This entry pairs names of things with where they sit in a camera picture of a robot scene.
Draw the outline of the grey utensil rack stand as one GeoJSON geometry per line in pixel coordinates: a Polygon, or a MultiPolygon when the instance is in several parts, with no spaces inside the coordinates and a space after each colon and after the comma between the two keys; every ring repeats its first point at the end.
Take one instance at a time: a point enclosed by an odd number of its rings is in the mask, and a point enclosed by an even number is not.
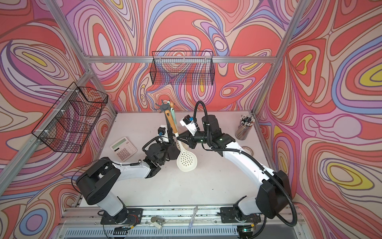
{"type": "MultiPolygon", "coordinates": [[[[161,104],[156,104],[157,108],[155,110],[159,110],[160,113],[164,113],[165,114],[165,110],[167,110],[167,102],[168,101],[169,100],[161,100],[161,104]]],[[[176,140],[173,137],[173,130],[172,130],[171,126],[170,126],[170,123],[169,123],[166,115],[165,115],[165,120],[166,120],[166,124],[164,124],[164,125],[167,126],[169,142],[173,141],[174,143],[176,143],[176,140]]]]}

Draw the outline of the cream skimmer green handle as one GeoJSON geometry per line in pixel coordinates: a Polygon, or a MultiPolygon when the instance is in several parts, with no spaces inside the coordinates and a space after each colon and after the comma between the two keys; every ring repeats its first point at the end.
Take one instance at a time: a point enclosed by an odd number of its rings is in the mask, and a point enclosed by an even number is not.
{"type": "MultiPolygon", "coordinates": [[[[171,115],[172,115],[172,118],[173,118],[173,121],[174,121],[175,129],[178,130],[178,128],[177,128],[177,122],[176,122],[175,109],[174,109],[174,103],[172,103],[172,102],[169,101],[168,104],[170,105],[170,112],[171,112],[171,115]]],[[[178,148],[179,150],[181,150],[180,142],[179,142],[179,141],[176,141],[176,145],[177,145],[177,148],[178,148]]]]}

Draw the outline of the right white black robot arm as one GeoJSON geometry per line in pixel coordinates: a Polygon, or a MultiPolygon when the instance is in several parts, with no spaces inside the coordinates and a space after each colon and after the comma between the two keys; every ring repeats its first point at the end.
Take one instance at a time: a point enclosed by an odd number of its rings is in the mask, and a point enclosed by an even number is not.
{"type": "Polygon", "coordinates": [[[276,172],[266,167],[247,153],[231,135],[223,133],[216,116],[208,114],[203,101],[198,101],[196,106],[202,106],[204,110],[203,130],[199,128],[195,115],[187,115],[180,120],[180,125],[187,130],[179,133],[172,119],[173,113],[166,113],[177,141],[186,143],[191,149],[196,148],[197,144],[207,145],[207,151],[228,159],[255,184],[257,194],[239,199],[233,206],[232,217],[242,222],[252,214],[262,214],[269,219],[277,217],[287,226],[296,226],[298,217],[288,176],[283,171],[276,172]]]}

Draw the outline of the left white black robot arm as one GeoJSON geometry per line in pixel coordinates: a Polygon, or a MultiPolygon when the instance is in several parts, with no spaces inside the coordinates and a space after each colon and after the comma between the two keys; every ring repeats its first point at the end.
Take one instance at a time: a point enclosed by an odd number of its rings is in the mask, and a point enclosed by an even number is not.
{"type": "Polygon", "coordinates": [[[140,218],[130,213],[122,200],[113,194],[116,182],[154,177],[167,161],[175,160],[180,155],[177,143],[173,139],[163,140],[156,136],[143,147],[145,158],[135,163],[114,162],[109,157],[97,160],[76,180],[78,191],[88,205],[97,205],[103,211],[103,225],[140,223],[140,218]]]}

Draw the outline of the pencil cup with pencils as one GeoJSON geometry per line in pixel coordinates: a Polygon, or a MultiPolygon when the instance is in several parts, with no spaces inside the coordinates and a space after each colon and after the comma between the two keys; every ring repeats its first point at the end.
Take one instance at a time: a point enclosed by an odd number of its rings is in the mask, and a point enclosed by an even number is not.
{"type": "Polygon", "coordinates": [[[235,137],[238,140],[245,140],[254,122],[255,118],[253,117],[253,115],[242,115],[240,118],[239,126],[235,132],[235,137]]]}

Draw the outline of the roll of tape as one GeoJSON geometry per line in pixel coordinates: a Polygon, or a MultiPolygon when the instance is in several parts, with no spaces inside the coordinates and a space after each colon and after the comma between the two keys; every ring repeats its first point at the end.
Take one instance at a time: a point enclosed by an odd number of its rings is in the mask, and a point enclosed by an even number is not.
{"type": "Polygon", "coordinates": [[[243,146],[242,147],[244,151],[246,151],[248,154],[250,154],[251,156],[254,156],[254,151],[248,147],[248,146],[243,146]]]}

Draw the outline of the pink white calculator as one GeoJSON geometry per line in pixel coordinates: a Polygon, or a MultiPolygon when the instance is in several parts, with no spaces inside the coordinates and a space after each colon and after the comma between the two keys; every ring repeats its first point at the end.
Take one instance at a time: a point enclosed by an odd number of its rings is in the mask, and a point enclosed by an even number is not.
{"type": "Polygon", "coordinates": [[[110,146],[110,149],[115,153],[121,162],[125,162],[138,151],[127,137],[117,140],[110,146]]]}

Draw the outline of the pen on rail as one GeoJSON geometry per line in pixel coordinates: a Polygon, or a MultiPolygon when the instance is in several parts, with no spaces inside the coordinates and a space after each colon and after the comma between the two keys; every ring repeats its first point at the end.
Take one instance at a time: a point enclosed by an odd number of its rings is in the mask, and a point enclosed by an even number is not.
{"type": "Polygon", "coordinates": [[[194,220],[195,220],[195,217],[196,217],[196,215],[197,215],[198,209],[199,209],[199,207],[198,207],[198,206],[195,206],[195,208],[194,208],[194,210],[193,210],[193,214],[192,214],[191,219],[190,219],[190,222],[189,222],[189,226],[188,226],[188,229],[189,229],[189,230],[193,227],[194,220]]]}

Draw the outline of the small clip on rail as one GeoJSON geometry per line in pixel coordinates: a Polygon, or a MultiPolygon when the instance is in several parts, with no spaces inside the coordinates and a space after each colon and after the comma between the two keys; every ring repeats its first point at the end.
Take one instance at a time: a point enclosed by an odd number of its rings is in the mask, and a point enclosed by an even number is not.
{"type": "Polygon", "coordinates": [[[156,227],[158,230],[161,230],[163,228],[164,223],[166,222],[165,219],[160,217],[152,217],[150,221],[151,225],[156,227]]]}

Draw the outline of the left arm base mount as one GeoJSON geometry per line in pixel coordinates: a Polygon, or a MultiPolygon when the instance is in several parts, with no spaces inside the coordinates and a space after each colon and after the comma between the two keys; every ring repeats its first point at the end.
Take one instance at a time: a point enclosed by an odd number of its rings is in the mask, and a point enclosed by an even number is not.
{"type": "Polygon", "coordinates": [[[138,225],[141,223],[143,209],[127,208],[122,209],[115,216],[111,216],[108,212],[102,211],[102,225],[138,225]]]}

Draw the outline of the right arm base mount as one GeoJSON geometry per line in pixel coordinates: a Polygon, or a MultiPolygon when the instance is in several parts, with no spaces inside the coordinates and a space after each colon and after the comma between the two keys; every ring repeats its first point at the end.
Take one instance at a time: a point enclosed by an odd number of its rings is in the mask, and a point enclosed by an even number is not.
{"type": "Polygon", "coordinates": [[[246,196],[240,198],[231,207],[221,207],[220,212],[217,214],[221,217],[222,223],[252,223],[258,224],[261,222],[261,216],[259,214],[244,215],[239,209],[239,202],[241,202],[246,196]]]}

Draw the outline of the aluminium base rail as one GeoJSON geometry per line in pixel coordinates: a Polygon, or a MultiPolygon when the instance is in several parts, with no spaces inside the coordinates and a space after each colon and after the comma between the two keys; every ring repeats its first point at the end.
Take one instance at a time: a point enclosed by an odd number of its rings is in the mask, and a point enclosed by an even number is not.
{"type": "Polygon", "coordinates": [[[189,222],[195,206],[142,206],[141,223],[125,232],[117,232],[118,225],[102,225],[102,213],[97,207],[71,208],[64,212],[55,239],[238,239],[248,238],[262,231],[264,239],[311,239],[307,222],[298,212],[295,227],[286,226],[278,218],[252,223],[222,223],[222,205],[199,205],[193,227],[189,222]],[[161,230],[151,225],[152,217],[166,220],[161,230]]]}

